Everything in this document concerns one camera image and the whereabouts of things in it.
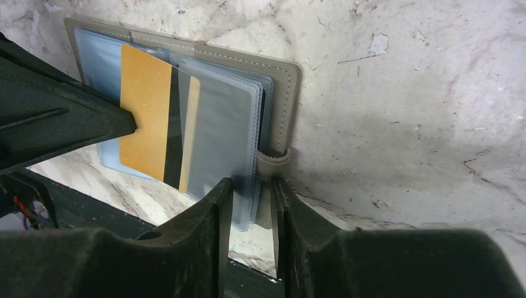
marble surface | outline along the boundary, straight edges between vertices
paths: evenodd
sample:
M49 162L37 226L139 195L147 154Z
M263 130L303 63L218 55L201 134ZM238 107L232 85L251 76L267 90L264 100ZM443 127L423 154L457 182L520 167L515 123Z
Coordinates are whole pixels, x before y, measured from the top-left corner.
M291 184L309 205L344 228L484 230L526 284L524 0L2 0L0 30L78 77L73 15L297 62ZM32 170L154 224L192 203L94 147ZM231 256L272 273L270 231L233 230Z

leather cover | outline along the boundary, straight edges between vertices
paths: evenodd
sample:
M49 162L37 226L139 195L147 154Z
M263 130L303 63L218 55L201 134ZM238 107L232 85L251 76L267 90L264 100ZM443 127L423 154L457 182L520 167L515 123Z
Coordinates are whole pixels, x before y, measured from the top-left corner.
M268 177L268 173L278 174L276 169L270 169L269 163L277 163L279 168L287 169L284 166L290 159L285 158L287 154L288 138L292 124L292 114L295 107L296 95L300 82L300 69L290 62L278 61L261 56L247 53L236 52L225 48L204 45L202 43L187 40L175 39L159 34L141 32L139 30L125 29L113 25L102 24L100 21L92 21L79 18L65 18L64 24L71 42L71 47L75 52L77 65L82 77L82 68L78 58L74 28L79 27L109 37L125 40L147 47L162 47L172 52L193 56L201 60L218 63L233 68L253 71L268 75L274 81L274 94L272 104L272 120L270 121L269 150L265 155L258 154L257 166L264 169L265 173L258 170L258 177L263 179ZM263 183L259 198L255 223L264 228L272 228L270 220L270 185Z

gray wallet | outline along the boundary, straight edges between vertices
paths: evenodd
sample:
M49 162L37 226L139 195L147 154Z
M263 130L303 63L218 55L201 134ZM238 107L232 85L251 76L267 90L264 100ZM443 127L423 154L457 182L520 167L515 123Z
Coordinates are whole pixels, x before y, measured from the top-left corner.
M256 175L263 180L263 183L261 185L255 224L264 228L272 228L270 218L270 184L268 180L273 177L287 179L289 175L292 153L288 149L288 138L300 82L300 68L298 66L290 62L240 53L202 43L103 24L99 20L93 21L69 17L64 20L64 25L83 81L82 66L74 34L76 27L137 45L165 48L169 51L193 56L201 60L270 76L274 81L274 95L272 98L267 154L257 153Z

card holder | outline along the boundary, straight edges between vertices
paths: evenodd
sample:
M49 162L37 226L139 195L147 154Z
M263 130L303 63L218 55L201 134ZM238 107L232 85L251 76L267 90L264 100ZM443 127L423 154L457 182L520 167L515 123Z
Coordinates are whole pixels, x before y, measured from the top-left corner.
M192 133L195 138L189 183L183 191L199 199L212 190L216 181L232 177L232 224L245 231L250 221L256 175L262 86L200 61L183 59L179 68L196 77L202 87L195 131L185 131L185 135Z
M193 56L200 60L237 68L240 70L261 73L270 76L274 82L272 113L269 127L267 154L258 152L256 175L262 179L271 176L286 178L290 167L290 150L287 150L292 114L300 82L300 69L290 62L278 61L247 53L240 53L220 47L204 45L158 34L130 30L113 25L101 24L87 19L65 18L66 31L75 52L79 65L78 49L74 29L82 28L126 42L145 47L164 48L174 53ZM269 184L262 183L255 223L264 228L271 228Z
M234 76L237 79L240 80L250 80L252 82L257 82L257 84L262 89L260 91L259 97L261 97L261 112L260 112L260 124L259 124L259 131L253 132L256 133L257 138L257 149L266 152L268 147L268 139L269 139L269 128L270 128L270 120L272 115L272 95L274 93L274 82L272 81L272 78L269 76L265 76L260 73L253 73L246 70L238 70L236 68L227 67L223 65L218 65L209 61L203 61L196 58L184 58L179 59L177 61L172 61L172 64L182 64L181 61L194 61L195 63L198 63L202 66L208 66L211 69L217 70L223 75L227 76ZM255 156L250 156L250 160L256 161ZM254 187L252 191L252 200L251 200L251 210L250 210L250 223L254 223L256 220L256 214L257 214L257 205L259 203L259 197L261 193L261 179L256 178L254 180Z

wire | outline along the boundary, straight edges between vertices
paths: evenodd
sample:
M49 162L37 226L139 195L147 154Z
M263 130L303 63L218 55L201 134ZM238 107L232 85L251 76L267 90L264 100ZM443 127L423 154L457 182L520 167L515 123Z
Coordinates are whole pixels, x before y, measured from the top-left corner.
M29 228L27 227L27 220L28 220L28 219L27 219L27 216L25 216L25 214L22 215L22 227L23 227L24 230L26 230L26 231L29 230Z
M27 217L32 217L31 215L29 215L29 213L27 212L27 209L25 208L25 206L22 204L21 201L18 200L18 196L14 196L13 197L13 201L18 204L18 206L20 207L20 209L22 209L22 213L27 216Z

